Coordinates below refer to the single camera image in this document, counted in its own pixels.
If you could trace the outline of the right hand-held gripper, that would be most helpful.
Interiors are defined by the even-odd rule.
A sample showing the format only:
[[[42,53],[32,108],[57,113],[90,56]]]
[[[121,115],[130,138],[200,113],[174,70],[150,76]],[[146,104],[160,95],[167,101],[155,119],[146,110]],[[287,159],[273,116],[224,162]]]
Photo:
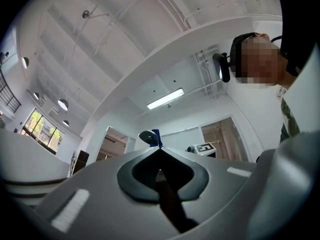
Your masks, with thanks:
[[[139,138],[150,147],[157,147],[159,145],[159,138],[152,130],[144,130],[139,134]],[[210,143],[190,145],[186,149],[187,152],[200,156],[216,157],[217,149]]]

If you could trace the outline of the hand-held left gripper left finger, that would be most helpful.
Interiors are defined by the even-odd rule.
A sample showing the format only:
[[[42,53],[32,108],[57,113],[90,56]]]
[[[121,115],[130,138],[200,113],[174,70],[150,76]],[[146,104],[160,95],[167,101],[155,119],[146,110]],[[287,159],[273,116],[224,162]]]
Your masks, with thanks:
[[[49,240],[167,240],[179,231],[158,204],[131,199],[117,173],[151,147],[94,162],[52,191],[36,208],[34,223]]]

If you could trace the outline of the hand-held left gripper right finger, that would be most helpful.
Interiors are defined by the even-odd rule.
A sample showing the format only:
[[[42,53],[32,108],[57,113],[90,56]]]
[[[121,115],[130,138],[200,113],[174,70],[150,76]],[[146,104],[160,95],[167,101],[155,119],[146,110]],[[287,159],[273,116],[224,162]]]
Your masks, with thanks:
[[[192,229],[223,208],[241,189],[255,163],[216,159],[165,148],[159,205],[177,229]]]

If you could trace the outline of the blue cloth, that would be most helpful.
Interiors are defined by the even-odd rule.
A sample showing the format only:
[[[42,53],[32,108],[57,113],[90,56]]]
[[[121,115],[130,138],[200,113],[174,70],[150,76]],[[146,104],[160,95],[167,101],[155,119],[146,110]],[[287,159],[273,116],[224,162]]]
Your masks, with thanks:
[[[156,134],[157,139],[158,139],[158,143],[157,143],[157,144],[152,143],[152,144],[150,144],[150,146],[151,146],[151,147],[162,147],[162,146],[163,146],[163,143],[162,143],[162,141],[161,141],[161,136],[160,136],[160,131],[159,131],[159,129],[152,129],[151,131]]]

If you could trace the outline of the black cabinet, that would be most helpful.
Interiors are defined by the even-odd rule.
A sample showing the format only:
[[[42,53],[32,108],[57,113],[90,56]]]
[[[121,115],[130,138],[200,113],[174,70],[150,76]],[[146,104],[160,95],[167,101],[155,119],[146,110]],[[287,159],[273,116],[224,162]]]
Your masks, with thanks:
[[[72,175],[74,175],[75,173],[77,173],[87,165],[88,158],[89,158],[89,153],[87,153],[84,150],[80,150],[73,167]]]

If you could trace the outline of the white tube ceiling light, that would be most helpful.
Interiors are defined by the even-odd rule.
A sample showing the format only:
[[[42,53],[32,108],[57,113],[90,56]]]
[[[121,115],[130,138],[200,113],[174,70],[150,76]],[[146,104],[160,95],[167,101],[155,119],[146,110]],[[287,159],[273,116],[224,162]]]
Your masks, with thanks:
[[[165,104],[167,104],[167,103],[169,103],[169,102],[171,102],[171,101],[183,96],[184,94],[185,94],[184,90],[182,88],[179,88],[179,89],[177,89],[177,90],[175,90],[175,91],[163,96],[162,98],[159,98],[159,99],[153,101],[152,103],[148,104],[147,108],[149,110],[153,110],[153,109],[155,109],[157,107],[165,105]]]

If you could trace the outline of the checkerboard panel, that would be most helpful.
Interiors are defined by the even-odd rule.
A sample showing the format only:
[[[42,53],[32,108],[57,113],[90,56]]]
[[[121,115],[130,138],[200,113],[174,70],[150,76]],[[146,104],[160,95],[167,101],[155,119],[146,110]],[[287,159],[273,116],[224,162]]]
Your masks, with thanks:
[[[68,178],[73,175],[73,171],[74,171],[74,167],[75,167],[76,161],[77,161],[77,156],[76,156],[76,151],[74,150],[73,154],[72,154],[72,157],[71,157],[68,174],[67,174]]]

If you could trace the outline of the large window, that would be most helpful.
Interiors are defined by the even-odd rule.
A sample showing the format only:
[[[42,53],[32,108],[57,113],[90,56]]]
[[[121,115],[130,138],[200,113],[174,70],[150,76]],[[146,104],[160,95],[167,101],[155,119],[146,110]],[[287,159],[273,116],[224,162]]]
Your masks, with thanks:
[[[47,151],[56,155],[65,133],[45,118],[36,108],[33,110],[20,132],[33,138]]]

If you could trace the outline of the white pipe rack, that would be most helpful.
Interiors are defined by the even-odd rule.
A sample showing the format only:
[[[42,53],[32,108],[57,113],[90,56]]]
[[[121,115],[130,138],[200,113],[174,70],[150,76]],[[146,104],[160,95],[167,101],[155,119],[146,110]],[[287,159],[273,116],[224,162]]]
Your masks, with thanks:
[[[224,83],[220,79],[219,72],[216,71],[213,62],[213,55],[220,53],[218,44],[214,44],[194,54],[194,58],[199,69],[200,75],[204,81],[204,94],[211,98],[217,99],[224,94]]]

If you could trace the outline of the person's white shirt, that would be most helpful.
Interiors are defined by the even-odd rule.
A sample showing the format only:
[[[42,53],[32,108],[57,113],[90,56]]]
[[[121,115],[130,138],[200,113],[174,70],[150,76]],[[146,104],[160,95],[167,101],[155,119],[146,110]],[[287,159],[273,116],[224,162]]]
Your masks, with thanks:
[[[320,132],[320,47],[316,44],[305,66],[281,102],[280,141],[300,133]]]

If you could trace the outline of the white door frame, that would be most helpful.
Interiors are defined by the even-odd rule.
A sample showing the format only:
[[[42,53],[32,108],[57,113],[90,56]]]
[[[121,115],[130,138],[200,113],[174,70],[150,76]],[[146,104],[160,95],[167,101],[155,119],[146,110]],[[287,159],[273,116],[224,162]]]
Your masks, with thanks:
[[[220,160],[248,162],[245,145],[232,117],[201,126],[203,138],[215,148]]]
[[[132,152],[136,140],[109,126],[100,146],[96,161],[122,156]]]

